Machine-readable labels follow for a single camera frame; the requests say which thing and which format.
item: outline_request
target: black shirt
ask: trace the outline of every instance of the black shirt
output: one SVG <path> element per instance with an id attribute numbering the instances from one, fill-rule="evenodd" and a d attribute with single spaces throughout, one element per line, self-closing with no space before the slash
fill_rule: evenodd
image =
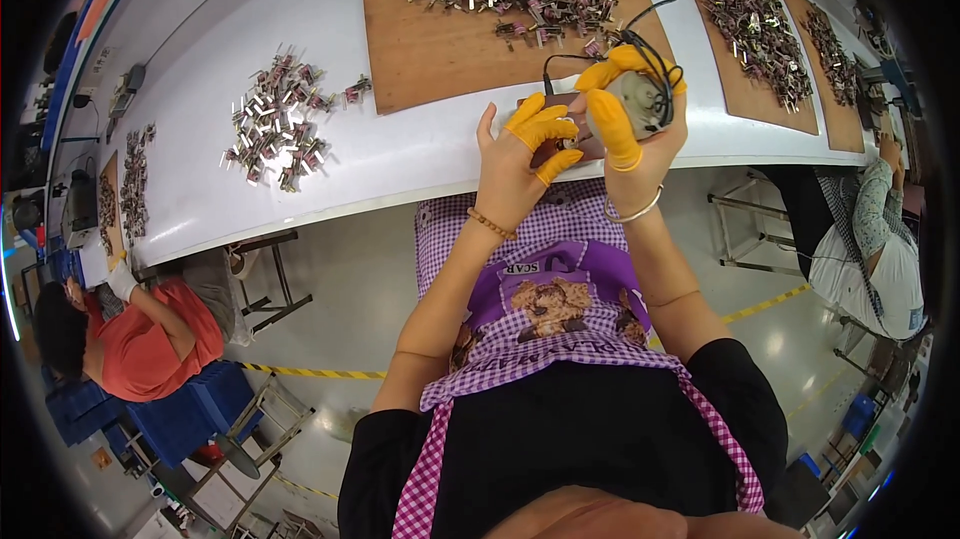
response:
<path id="1" fill-rule="evenodd" d="M 738 341 L 686 365 L 769 495 L 786 466 L 786 419 Z M 432 412 L 384 410 L 357 423 L 338 503 L 342 539 L 390 537 Z M 705 516 L 737 508 L 737 470 L 668 370 L 555 362 L 454 401 L 431 536 L 482 537 L 564 485 Z"/>

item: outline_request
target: pink coil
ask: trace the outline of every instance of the pink coil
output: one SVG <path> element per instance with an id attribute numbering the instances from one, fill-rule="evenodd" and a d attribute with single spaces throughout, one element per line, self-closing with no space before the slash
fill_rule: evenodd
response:
<path id="1" fill-rule="evenodd" d="M 587 55 L 591 56 L 592 58 L 596 58 L 600 56 L 601 53 L 603 53 L 603 50 L 600 48 L 600 43 L 592 42 L 591 44 L 583 48 L 583 52 L 585 52 Z"/>

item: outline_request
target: white glove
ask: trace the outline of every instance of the white glove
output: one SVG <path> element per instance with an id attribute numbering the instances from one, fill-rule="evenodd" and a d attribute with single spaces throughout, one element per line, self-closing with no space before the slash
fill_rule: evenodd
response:
<path id="1" fill-rule="evenodd" d="M 130 267 L 127 266 L 126 259 L 120 258 L 117 259 L 116 267 L 106 277 L 106 284 L 109 285 L 114 295 L 125 302 L 129 302 L 130 293 L 134 292 L 134 287 L 138 285 L 138 282 L 131 273 Z"/>

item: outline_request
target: gold bangle bracelet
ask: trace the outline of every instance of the gold bangle bracelet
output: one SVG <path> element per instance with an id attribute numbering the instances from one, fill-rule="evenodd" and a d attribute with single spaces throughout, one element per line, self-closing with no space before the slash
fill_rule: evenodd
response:
<path id="1" fill-rule="evenodd" d="M 505 238 L 505 239 L 510 239 L 510 241 L 516 241 L 516 240 L 517 240 L 517 232 L 516 232 L 516 231 L 513 231 L 513 232 L 504 231 L 503 229 L 501 229 L 500 227 L 498 227 L 496 224 L 494 224 L 494 223 L 491 222 L 490 220 L 487 220 L 486 216 L 484 216 L 482 213 L 480 213 L 480 212 L 477 211 L 476 209 L 474 209 L 474 208 L 467 208 L 467 209 L 466 209 L 466 213 L 468 213 L 471 218 L 473 218 L 474 220 L 476 220 L 476 221 L 479 222 L 480 224 L 484 225 L 485 227 L 487 227 L 487 228 L 490 229 L 491 231 L 499 234 L 499 235 L 502 236 L 503 238 Z"/>
<path id="2" fill-rule="evenodd" d="M 636 220 L 636 219 L 640 218 L 643 214 L 649 213 L 649 211 L 650 211 L 651 209 L 654 209 L 654 207 L 657 205 L 657 202 L 660 200 L 660 196 L 661 196 L 663 193 L 664 193 L 664 186 L 663 186 L 663 185 L 658 186 L 658 187 L 656 188 L 656 196 L 654 196 L 654 200 L 653 200 L 652 202 L 650 202 L 650 205 L 647 206 L 646 208 L 638 211 L 637 213 L 635 213 L 635 214 L 632 215 L 632 216 L 627 216 L 626 218 L 617 218 L 616 216 L 614 216 L 614 215 L 610 212 L 610 206 L 611 206 L 612 204 L 610 203 L 610 197 L 607 196 L 607 197 L 604 199 L 604 202 L 603 202 L 603 215 L 604 215 L 604 217 L 605 217 L 607 220 L 610 220 L 611 222 L 613 222 L 613 223 L 615 223 L 615 224 L 626 224 L 626 223 L 630 222 L 630 220 Z"/>

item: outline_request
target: purple checkered apron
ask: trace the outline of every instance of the purple checkered apron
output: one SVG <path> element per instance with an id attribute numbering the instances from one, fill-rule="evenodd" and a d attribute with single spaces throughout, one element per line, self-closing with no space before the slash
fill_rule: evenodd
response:
<path id="1" fill-rule="evenodd" d="M 746 452 L 674 355 L 647 349 L 651 325 L 623 229 L 601 214 L 602 179 L 551 186 L 487 263 L 464 315 L 451 374 L 423 390 L 434 408 L 419 458 L 400 494 L 393 539 L 427 539 L 433 526 L 454 399 L 527 377 L 555 361 L 672 370 L 737 469 L 737 508 L 763 507 Z M 416 209 L 416 281 L 422 298 L 467 220 L 475 194 Z"/>

